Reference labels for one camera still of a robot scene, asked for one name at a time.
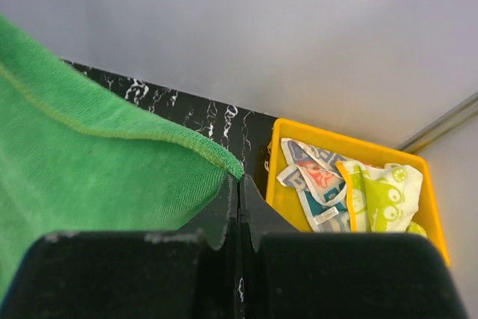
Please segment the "blue red patterned towel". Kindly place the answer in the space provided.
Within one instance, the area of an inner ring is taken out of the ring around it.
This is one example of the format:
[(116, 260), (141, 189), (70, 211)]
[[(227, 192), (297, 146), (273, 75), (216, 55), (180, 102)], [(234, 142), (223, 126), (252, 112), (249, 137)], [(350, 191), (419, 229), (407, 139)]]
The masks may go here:
[(286, 168), (276, 176), (278, 182), (293, 188), (313, 232), (349, 232), (347, 185), (337, 163), (343, 155), (292, 138), (282, 138)]

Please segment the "lime green patterned towel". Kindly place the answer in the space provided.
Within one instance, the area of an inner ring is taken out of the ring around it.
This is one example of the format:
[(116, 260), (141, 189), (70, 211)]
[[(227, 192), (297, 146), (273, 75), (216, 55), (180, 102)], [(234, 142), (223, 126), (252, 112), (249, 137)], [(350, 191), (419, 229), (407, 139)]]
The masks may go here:
[(418, 212), (423, 175), (409, 165), (373, 167), (357, 160), (340, 161), (352, 232), (407, 232), (426, 237), (413, 221)]

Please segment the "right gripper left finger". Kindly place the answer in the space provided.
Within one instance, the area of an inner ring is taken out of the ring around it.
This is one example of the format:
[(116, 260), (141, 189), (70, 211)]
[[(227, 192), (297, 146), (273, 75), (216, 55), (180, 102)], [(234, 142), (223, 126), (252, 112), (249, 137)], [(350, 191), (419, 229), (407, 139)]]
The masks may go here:
[(180, 234), (200, 243), (196, 262), (192, 318), (235, 318), (238, 239), (238, 183), (225, 176), (214, 198)]

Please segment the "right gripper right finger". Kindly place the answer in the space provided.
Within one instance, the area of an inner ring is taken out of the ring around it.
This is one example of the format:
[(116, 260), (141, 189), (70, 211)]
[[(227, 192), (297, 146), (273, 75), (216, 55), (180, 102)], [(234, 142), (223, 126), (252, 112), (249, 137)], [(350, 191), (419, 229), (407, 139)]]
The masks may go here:
[(237, 309), (239, 318), (254, 318), (255, 255), (265, 235), (297, 233), (262, 197), (253, 178), (245, 175), (238, 185)]

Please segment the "green microfiber towel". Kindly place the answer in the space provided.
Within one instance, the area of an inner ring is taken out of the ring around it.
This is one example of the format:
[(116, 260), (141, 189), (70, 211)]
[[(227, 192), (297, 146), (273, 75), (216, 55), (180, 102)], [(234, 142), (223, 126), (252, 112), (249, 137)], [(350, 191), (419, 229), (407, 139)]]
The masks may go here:
[(41, 236), (178, 229), (233, 154), (91, 81), (1, 20), (1, 290)]

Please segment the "yellow plastic tray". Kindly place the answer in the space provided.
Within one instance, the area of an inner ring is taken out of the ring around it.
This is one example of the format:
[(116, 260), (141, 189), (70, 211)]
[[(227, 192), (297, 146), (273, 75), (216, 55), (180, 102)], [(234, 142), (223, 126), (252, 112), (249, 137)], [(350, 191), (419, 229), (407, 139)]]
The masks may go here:
[(450, 264), (450, 256), (441, 225), (432, 177), (425, 159), (417, 155), (337, 134), (297, 121), (285, 118), (277, 119), (273, 124), (270, 142), (269, 173), (265, 201), (291, 225), (302, 232), (311, 232), (312, 229), (302, 209), (299, 196), (293, 188), (284, 187), (276, 180), (279, 173), (287, 166), (281, 149), (281, 139), (283, 138), (293, 138), (375, 167), (383, 167), (387, 163), (397, 163), (410, 165), (419, 170), (423, 174), (423, 184), (420, 192), (419, 210), (413, 217), (413, 221), (426, 230), (428, 239), (442, 254), (445, 263)]

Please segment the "right aluminium frame post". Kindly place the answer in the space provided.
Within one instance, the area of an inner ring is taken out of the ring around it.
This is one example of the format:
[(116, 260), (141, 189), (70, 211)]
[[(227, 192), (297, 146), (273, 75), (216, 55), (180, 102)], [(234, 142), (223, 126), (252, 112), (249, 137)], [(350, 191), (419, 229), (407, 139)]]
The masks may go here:
[(401, 143), (397, 149), (402, 152), (417, 154), (452, 131), (462, 127), (477, 116), (477, 98), (477, 92), (474, 92), (408, 140)]

